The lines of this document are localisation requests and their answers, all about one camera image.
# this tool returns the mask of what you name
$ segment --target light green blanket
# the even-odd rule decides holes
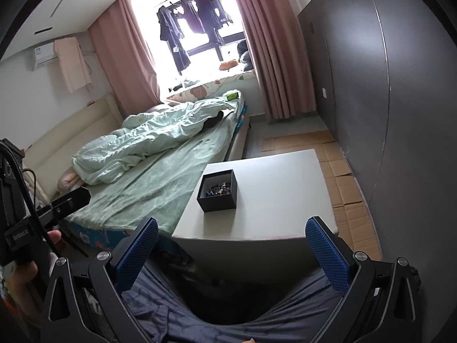
[[[171,236],[206,165],[225,158],[244,99],[231,104],[235,110],[223,111],[226,117],[215,127],[149,156],[113,184],[88,186],[91,202],[67,219],[94,230],[125,231],[149,216],[162,235]]]
[[[217,97],[184,103],[162,113],[129,116],[122,129],[81,148],[72,157],[72,166],[87,184],[116,182],[147,156],[175,148],[197,135],[204,122],[219,111],[235,108],[236,102]]]

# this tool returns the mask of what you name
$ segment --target bed frame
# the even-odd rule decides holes
[[[92,140],[121,127],[123,117],[113,95],[85,107],[38,139],[27,151],[24,166],[35,171],[37,190],[48,204],[57,195],[57,182],[71,166],[71,157]],[[249,116],[232,142],[228,160],[241,159]]]

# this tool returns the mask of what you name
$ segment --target white table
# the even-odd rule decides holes
[[[316,265],[305,224],[320,216],[337,234],[330,197],[313,149],[209,164],[203,174],[233,169],[237,208],[204,213],[198,182],[173,240],[215,276],[271,283]]]

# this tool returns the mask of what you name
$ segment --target blue mesh armrest pad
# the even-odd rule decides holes
[[[114,287],[118,293],[132,288],[138,274],[151,254],[158,236],[159,229],[157,222],[151,220],[133,241],[114,270]]]
[[[306,240],[333,289],[346,293],[350,286],[350,268],[314,218],[306,222]]]

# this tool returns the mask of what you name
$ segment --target window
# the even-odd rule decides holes
[[[241,14],[235,0],[221,0],[224,9],[233,20],[233,24],[224,25],[219,34],[225,45],[217,46],[209,43],[207,34],[194,33],[185,19],[178,19],[184,33],[181,40],[182,47],[188,52],[191,64],[178,73],[172,54],[165,41],[160,40],[160,25],[157,12],[161,6],[170,6],[180,0],[132,0],[132,6],[145,40],[156,62],[159,85],[162,97],[168,94],[165,89],[173,88],[184,78],[191,80],[205,80],[208,77],[216,79],[219,74],[221,61],[238,60],[237,43],[244,38]],[[183,13],[182,7],[174,10]]]

